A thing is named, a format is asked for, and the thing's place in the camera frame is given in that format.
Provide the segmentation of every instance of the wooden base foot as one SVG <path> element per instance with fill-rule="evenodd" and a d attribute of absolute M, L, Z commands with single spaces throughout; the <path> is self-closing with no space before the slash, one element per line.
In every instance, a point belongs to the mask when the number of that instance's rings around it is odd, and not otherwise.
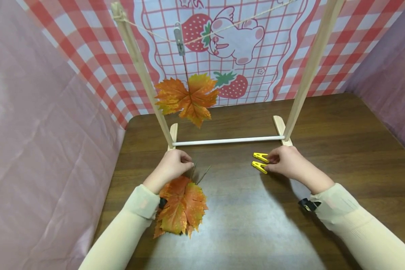
<path fill-rule="evenodd" d="M 273 116 L 273 122 L 274 126 L 276 127 L 277 133 L 282 136 L 285 132 L 285 122 L 283 121 L 282 117 L 278 115 Z M 291 147 L 293 145 L 293 141 L 291 141 L 291 138 L 289 140 L 281 140 L 282 145 Z"/>
<path fill-rule="evenodd" d="M 178 123 L 174 123 L 171 125 L 171 128 L 169 129 L 169 133 L 171 134 L 171 137 L 173 138 L 173 142 L 177 142 L 177 133 L 178 133 Z M 170 148 L 168 145 L 168 150 L 173 150 L 175 147 Z"/>

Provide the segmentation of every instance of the beige sleeve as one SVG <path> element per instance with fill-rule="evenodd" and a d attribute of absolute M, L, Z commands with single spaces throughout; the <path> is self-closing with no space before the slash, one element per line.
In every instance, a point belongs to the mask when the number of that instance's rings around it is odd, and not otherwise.
<path fill-rule="evenodd" d="M 339 236 L 364 269 L 405 269 L 405 244 L 362 208 L 340 184 L 313 195 L 316 215 Z"/>
<path fill-rule="evenodd" d="M 160 198 L 139 185 L 95 242 L 79 270 L 123 270 L 141 235 L 152 222 Z"/>

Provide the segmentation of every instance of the maple leaf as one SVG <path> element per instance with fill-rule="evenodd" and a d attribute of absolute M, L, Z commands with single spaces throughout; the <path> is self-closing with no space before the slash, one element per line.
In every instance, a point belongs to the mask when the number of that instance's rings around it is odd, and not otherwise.
<path fill-rule="evenodd" d="M 160 89 L 156 96 L 159 101 L 156 105 L 162 109 L 163 114 L 177 113 L 181 118 L 187 117 L 198 128 L 205 119 L 212 116 L 207 108 L 216 104 L 218 91 L 213 90 L 216 80 L 212 80 L 207 73 L 194 74 L 189 78 L 189 90 L 178 79 L 165 79 L 155 85 Z"/>
<path fill-rule="evenodd" d="M 186 176 L 179 176 L 163 187 L 159 196 L 167 203 L 157 215 L 154 236 L 163 235 L 166 231 L 174 234 L 184 233 L 191 238 L 194 230 L 202 223 L 206 205 L 206 196 L 194 182 Z"/>

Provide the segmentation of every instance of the wooden drying rack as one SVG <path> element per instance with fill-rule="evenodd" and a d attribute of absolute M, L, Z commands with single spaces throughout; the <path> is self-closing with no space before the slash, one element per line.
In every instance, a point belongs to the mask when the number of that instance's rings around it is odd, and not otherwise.
<path fill-rule="evenodd" d="M 319 24 L 318 31 L 316 32 L 313 45 L 310 49 L 309 59 L 306 63 L 306 67 L 303 71 L 300 85 L 298 87 L 297 94 L 294 98 L 294 103 L 291 108 L 287 123 L 285 125 L 282 117 L 273 116 L 273 122 L 276 126 L 278 136 L 265 136 L 265 137 L 248 137 L 248 138 L 235 138 L 235 139 L 212 139 L 202 141 L 189 141 L 189 142 L 177 142 L 178 124 L 171 125 L 171 129 L 168 128 L 165 116 L 162 111 L 159 110 L 159 106 L 155 103 L 157 100 L 157 92 L 153 87 L 149 72 L 147 71 L 146 64 L 144 63 L 143 55 L 138 48 L 137 41 L 135 40 L 134 33 L 128 22 L 128 17 L 123 9 L 123 6 L 119 2 L 111 4 L 112 15 L 117 22 L 117 28 L 120 35 L 126 45 L 135 69 L 141 79 L 144 89 L 147 93 L 148 99 L 154 109 L 157 120 L 159 121 L 160 128 L 163 135 L 168 142 L 168 150 L 174 149 L 179 146 L 188 145 L 203 145 L 203 144 L 215 144 L 215 143 L 240 143 L 240 142 L 256 142 L 266 140 L 280 140 L 282 145 L 291 146 L 291 133 L 293 132 L 294 125 L 302 110 L 303 103 L 305 102 L 306 95 L 308 94 L 311 83 L 316 75 L 320 60 L 322 58 L 324 49 L 328 43 L 330 34 L 333 31 L 336 19 L 344 5 L 345 0 L 327 0 L 325 5 L 324 14 L 322 15 L 321 23 Z"/>

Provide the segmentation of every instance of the green strawberry leaf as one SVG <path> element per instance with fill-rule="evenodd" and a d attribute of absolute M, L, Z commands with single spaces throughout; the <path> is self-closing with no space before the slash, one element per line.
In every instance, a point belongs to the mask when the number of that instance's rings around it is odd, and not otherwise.
<path fill-rule="evenodd" d="M 204 31 L 201 33 L 201 36 L 210 34 L 211 25 L 212 25 L 211 22 L 207 21 L 207 24 L 204 26 Z M 210 40 L 211 40 L 210 36 L 206 36 L 205 38 L 202 39 L 204 48 L 209 46 Z"/>
<path fill-rule="evenodd" d="M 233 80 L 236 79 L 236 73 L 233 73 L 231 71 L 230 73 L 224 73 L 221 74 L 218 71 L 213 72 L 213 74 L 216 75 L 217 83 L 214 85 L 214 87 L 220 87 L 223 85 L 229 85 Z"/>

